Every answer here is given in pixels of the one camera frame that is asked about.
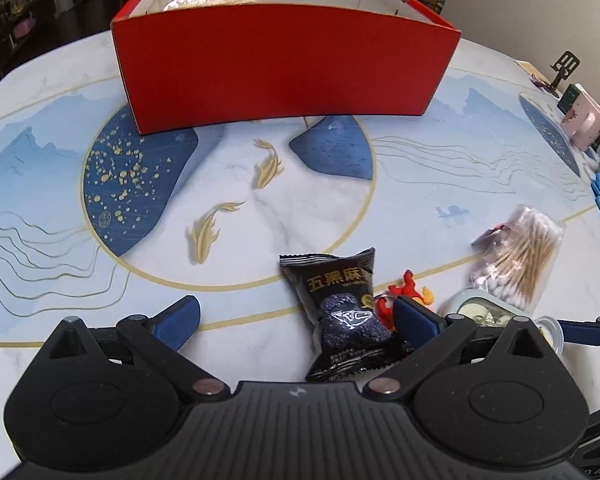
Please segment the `red orange keychain charm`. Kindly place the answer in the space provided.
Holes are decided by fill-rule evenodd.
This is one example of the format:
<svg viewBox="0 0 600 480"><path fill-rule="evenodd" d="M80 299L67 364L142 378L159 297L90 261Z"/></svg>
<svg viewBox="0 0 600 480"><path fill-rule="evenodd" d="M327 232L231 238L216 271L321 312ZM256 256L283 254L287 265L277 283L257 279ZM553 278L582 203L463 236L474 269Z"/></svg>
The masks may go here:
<svg viewBox="0 0 600 480"><path fill-rule="evenodd" d="M427 287L418 287L415 281L414 273L406 270L402 276L400 284L390 284L384 292L374 297L375 314L385 328L396 330L394 325L394 314L398 310L396 303L399 300L405 300L406 304L419 304L422 307L430 308L434 303L434 293Z"/></svg>

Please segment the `cotton swab bag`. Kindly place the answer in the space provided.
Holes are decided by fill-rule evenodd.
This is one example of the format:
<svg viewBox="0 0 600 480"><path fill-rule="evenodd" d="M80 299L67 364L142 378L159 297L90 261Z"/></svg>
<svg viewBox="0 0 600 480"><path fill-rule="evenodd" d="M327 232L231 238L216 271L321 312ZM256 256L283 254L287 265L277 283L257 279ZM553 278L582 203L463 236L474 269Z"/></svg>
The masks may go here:
<svg viewBox="0 0 600 480"><path fill-rule="evenodd" d="M519 205L503 223L484 232L472 246L480 252L469 286L521 311L535 310L566 226L527 205Z"/></svg>

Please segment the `black sesame snack packet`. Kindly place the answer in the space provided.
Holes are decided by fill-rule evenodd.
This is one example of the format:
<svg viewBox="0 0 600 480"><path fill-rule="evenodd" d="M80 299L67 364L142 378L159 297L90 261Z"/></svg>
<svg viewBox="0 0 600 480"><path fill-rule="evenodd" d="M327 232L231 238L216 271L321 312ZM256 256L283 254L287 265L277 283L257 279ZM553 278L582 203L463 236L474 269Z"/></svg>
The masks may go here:
<svg viewBox="0 0 600 480"><path fill-rule="evenodd" d="M412 351L398 333L382 324L373 297L373 247L353 256L281 255L279 266L294 286L313 325L317 356L307 382L334 382L379 370Z"/></svg>

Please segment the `pink ceramic mug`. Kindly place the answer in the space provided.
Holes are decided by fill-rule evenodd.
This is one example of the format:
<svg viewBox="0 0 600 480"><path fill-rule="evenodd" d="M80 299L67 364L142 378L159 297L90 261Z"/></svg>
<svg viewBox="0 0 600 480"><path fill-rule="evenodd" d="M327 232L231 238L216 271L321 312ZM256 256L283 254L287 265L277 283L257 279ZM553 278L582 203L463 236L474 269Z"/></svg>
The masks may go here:
<svg viewBox="0 0 600 480"><path fill-rule="evenodd" d="M586 151L600 137L600 104L580 96L564 114L560 128L578 150Z"/></svg>

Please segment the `dark green card box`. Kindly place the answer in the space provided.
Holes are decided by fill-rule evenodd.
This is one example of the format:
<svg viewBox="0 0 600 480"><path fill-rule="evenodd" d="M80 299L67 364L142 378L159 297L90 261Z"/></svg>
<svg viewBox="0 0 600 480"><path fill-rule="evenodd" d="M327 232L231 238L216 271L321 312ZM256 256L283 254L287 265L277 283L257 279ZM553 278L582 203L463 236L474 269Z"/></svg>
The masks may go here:
<svg viewBox="0 0 600 480"><path fill-rule="evenodd" d="M582 96L584 100L588 100L588 102L595 102L582 84L568 84L566 90L562 94L562 97L557 103L558 110L560 110L562 114L566 114L568 110L573 108L574 103L580 98L580 96Z"/></svg>

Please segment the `black phone stand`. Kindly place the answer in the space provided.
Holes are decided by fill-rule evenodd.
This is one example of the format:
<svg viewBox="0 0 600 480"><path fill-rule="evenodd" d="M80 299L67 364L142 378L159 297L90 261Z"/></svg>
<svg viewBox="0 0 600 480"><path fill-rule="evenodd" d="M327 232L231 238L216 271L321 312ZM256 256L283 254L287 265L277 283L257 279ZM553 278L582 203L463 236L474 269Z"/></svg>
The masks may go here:
<svg viewBox="0 0 600 480"><path fill-rule="evenodd" d="M579 65L580 58L570 50L565 50L565 52L550 66L556 73L553 81L550 83L550 88L556 90L559 84L562 81L567 80Z"/></svg>

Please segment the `red cardboard shoe box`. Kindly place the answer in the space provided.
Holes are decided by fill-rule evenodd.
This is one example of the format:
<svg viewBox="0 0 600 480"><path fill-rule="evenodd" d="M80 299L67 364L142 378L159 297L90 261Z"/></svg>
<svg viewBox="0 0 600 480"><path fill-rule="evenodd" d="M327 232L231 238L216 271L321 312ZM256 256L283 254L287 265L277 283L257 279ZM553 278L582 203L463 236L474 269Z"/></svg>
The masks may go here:
<svg viewBox="0 0 600 480"><path fill-rule="evenodd" d="M460 32L417 0L129 0L111 23L140 133L425 113Z"/></svg>

